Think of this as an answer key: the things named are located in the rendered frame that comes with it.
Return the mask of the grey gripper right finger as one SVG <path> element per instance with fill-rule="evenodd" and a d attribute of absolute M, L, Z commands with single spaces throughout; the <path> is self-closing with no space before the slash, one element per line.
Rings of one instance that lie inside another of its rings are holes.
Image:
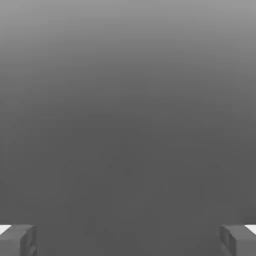
<path fill-rule="evenodd" d="M 256 256 L 256 224 L 221 225 L 222 256 Z"/>

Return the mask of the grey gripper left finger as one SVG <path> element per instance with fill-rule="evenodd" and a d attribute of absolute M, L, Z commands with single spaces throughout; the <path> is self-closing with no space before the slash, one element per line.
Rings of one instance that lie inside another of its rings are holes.
<path fill-rule="evenodd" d="M 38 256 L 37 227 L 0 224 L 0 256 Z"/>

